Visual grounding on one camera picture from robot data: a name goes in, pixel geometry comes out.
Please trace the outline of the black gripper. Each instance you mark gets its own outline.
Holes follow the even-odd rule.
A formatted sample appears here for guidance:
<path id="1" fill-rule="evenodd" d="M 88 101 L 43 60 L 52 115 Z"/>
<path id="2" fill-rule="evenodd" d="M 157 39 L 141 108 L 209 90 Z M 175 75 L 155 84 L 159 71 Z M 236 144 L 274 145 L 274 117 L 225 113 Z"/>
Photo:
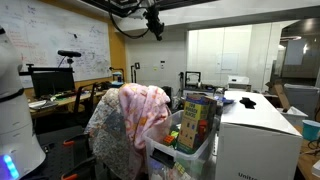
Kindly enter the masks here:
<path id="1" fill-rule="evenodd" d="M 158 7 L 156 5 L 148 7 L 147 11 L 144 13 L 144 17 L 147 20 L 148 29 L 156 35 L 157 41 L 161 41 L 164 23 L 159 19 Z"/>

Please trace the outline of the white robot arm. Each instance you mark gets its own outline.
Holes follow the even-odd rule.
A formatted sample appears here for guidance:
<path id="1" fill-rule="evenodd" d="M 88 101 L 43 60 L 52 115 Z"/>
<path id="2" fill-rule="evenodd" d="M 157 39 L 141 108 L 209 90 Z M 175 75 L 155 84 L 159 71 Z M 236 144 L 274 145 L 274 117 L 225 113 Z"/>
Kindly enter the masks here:
<path id="1" fill-rule="evenodd" d="M 20 180 L 39 167 L 46 154 L 33 133 L 19 73 L 22 60 L 4 27 L 0 29 L 0 180 Z"/>

